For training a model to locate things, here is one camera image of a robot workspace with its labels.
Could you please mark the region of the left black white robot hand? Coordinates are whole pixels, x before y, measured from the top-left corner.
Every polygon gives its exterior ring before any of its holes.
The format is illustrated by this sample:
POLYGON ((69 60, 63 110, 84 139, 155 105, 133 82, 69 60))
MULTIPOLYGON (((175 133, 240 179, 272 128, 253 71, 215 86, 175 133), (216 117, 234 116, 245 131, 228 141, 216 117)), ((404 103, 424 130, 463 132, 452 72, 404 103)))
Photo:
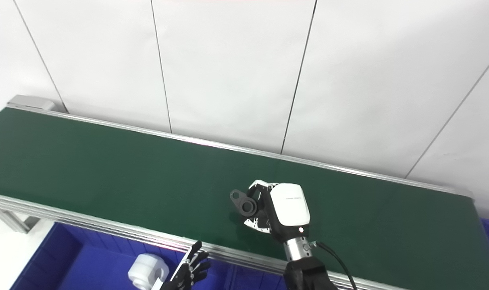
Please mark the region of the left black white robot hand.
POLYGON ((209 252, 201 250, 203 244, 198 240, 185 252, 172 277, 163 282, 160 290, 191 290, 198 282, 206 279, 212 263, 209 252))

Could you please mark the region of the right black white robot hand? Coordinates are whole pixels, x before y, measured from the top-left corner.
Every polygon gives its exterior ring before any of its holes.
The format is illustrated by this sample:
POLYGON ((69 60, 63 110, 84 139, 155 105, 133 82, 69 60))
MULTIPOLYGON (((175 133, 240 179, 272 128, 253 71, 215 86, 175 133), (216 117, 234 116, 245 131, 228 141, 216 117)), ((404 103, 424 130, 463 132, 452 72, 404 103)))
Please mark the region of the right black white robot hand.
POLYGON ((279 243, 309 236, 310 212, 300 185, 255 180, 246 196, 255 202, 256 210, 244 217, 244 225, 270 234, 279 243))

